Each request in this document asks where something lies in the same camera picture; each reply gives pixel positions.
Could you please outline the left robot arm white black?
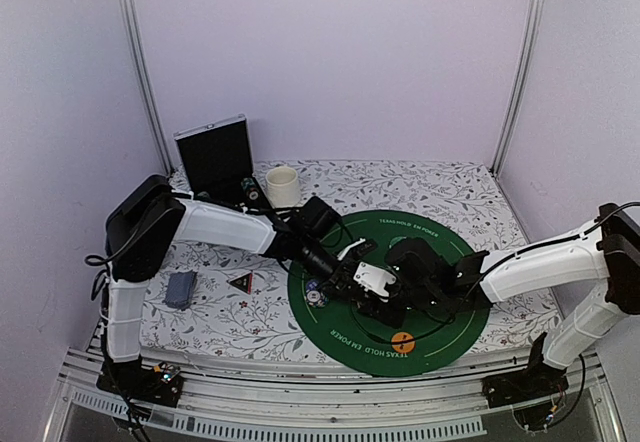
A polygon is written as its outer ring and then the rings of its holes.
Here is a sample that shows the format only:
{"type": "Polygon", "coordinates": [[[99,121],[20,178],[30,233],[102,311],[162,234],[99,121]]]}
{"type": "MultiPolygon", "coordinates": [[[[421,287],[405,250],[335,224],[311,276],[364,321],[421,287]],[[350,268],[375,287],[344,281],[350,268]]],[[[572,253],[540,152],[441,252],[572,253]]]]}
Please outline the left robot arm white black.
{"type": "Polygon", "coordinates": [[[302,206],[276,207],[264,194],[238,204],[171,188],[148,177],[107,218],[106,247],[84,262],[105,279],[106,354],[114,363],[111,381],[128,396],[148,388],[140,357],[144,292],[170,249],[193,242],[229,247],[300,264],[323,287],[345,293],[362,288],[355,280],[358,256],[348,248],[332,255],[321,244],[338,213],[318,197],[302,206]]]}

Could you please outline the small poker chip stack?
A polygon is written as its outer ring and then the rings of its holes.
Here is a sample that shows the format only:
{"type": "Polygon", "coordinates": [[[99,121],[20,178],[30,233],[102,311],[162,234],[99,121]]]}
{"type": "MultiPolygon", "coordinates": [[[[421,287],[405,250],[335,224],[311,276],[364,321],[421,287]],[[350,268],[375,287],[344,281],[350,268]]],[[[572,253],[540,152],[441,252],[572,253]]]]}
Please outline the small poker chip stack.
{"type": "Polygon", "coordinates": [[[311,279],[305,284],[305,301],[312,308],[325,307],[329,299],[327,295],[320,289],[320,282],[311,279]]]}

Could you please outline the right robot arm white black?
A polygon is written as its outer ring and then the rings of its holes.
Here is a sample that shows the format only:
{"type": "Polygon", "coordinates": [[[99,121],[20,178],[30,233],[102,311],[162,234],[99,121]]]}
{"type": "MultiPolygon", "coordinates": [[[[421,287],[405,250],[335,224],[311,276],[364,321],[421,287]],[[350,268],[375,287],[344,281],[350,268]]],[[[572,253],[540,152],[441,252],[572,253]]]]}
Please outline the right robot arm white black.
{"type": "Polygon", "coordinates": [[[449,264],[421,239],[405,239],[385,268],[361,262],[353,281],[382,302],[436,302],[450,313],[472,300],[491,304],[579,281],[595,286],[543,338],[541,359],[523,369],[517,389],[537,398],[582,351],[639,312],[639,225],[627,214],[637,202],[600,206],[598,216],[560,236],[512,252],[475,252],[449,264]]]}

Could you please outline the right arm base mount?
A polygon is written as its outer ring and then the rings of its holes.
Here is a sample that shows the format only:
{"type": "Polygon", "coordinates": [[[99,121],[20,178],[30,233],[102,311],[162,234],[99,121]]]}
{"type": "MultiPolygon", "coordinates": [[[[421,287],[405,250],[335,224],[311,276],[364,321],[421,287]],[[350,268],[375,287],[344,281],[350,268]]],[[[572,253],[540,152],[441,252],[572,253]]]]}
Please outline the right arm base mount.
{"type": "Polygon", "coordinates": [[[490,408],[503,407],[559,393],[568,388],[565,369],[543,362],[482,379],[482,394],[490,408]]]}

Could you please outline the orange big blind button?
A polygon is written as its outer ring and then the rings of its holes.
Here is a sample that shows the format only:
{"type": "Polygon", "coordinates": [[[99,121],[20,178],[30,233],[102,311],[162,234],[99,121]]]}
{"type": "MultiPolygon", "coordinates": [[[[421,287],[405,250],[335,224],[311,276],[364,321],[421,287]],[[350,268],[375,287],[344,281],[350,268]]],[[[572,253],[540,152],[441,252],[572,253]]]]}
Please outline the orange big blind button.
{"type": "Polygon", "coordinates": [[[415,337],[408,332],[397,332],[391,337],[390,344],[399,354],[409,354],[416,347],[415,337]]]}

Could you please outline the aluminium poker chip case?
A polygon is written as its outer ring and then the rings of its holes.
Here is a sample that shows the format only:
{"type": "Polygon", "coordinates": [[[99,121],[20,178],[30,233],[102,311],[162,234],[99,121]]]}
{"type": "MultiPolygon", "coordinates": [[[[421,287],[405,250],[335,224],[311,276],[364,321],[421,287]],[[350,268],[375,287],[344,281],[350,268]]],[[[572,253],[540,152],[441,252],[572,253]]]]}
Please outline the aluminium poker chip case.
{"type": "Polygon", "coordinates": [[[243,114],[174,134],[190,189],[198,197],[234,206],[271,207],[254,176],[247,118],[243,114]],[[241,180],[253,177],[262,197],[248,201],[241,180]]]}

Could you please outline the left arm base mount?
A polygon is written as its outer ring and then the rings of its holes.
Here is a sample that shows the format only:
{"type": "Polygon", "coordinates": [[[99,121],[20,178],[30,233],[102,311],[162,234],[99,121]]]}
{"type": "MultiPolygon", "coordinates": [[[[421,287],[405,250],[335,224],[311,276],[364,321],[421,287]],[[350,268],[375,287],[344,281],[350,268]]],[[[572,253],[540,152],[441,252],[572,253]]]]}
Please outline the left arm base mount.
{"type": "Polygon", "coordinates": [[[127,400],[176,408],[183,384],[184,378],[173,366],[161,363],[154,368],[144,368],[138,360],[127,363],[104,362],[96,387],[124,396],[127,400]]]}

